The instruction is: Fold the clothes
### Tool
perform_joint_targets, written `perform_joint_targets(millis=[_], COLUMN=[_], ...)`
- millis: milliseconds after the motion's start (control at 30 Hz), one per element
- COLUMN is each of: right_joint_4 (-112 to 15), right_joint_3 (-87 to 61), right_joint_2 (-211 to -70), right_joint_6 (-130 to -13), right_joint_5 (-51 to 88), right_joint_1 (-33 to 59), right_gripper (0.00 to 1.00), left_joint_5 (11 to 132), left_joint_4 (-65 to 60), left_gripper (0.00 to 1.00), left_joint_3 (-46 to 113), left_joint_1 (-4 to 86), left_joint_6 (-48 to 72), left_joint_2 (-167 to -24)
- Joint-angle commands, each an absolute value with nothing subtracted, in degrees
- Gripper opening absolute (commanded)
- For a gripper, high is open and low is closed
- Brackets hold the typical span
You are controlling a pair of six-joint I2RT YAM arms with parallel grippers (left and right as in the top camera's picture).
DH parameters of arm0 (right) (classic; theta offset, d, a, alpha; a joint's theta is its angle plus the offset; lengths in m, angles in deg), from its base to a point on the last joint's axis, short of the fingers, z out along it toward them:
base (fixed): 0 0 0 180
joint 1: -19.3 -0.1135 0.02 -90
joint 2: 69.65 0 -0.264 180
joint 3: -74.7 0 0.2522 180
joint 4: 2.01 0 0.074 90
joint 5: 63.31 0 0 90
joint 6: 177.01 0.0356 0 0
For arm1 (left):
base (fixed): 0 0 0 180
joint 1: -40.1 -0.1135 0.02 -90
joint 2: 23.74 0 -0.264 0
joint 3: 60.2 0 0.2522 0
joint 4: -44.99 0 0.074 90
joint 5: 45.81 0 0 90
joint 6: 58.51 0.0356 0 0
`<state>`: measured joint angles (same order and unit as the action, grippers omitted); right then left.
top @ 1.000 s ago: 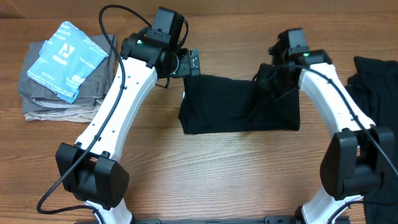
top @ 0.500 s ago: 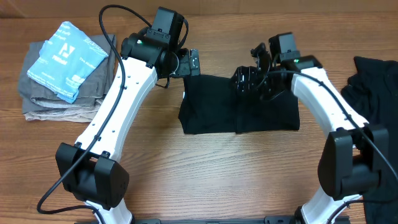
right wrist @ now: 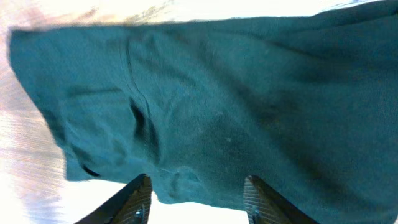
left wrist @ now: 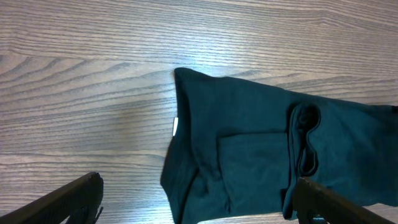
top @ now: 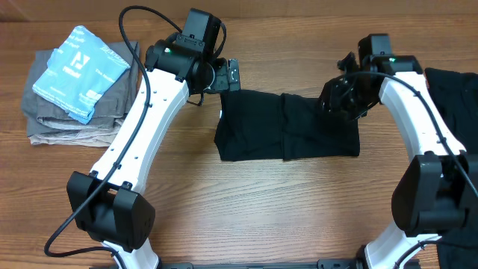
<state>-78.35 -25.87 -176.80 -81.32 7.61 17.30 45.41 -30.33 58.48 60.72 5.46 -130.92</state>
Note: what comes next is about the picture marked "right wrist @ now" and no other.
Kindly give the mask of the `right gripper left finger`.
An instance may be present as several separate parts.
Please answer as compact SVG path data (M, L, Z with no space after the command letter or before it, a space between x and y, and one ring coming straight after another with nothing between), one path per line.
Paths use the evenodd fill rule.
M138 175L76 224L148 224L151 195L151 178Z

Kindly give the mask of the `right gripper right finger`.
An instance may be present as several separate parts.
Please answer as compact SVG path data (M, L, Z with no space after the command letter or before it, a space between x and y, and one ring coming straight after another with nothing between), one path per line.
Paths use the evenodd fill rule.
M250 224L318 224L256 175L244 180L243 204Z

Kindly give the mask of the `black t-shirt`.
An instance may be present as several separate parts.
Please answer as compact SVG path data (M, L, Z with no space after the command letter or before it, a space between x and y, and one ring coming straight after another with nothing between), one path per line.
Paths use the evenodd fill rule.
M67 179L145 173L243 209L259 176L319 223L397 218L397 2L311 17L13 30L11 67Z

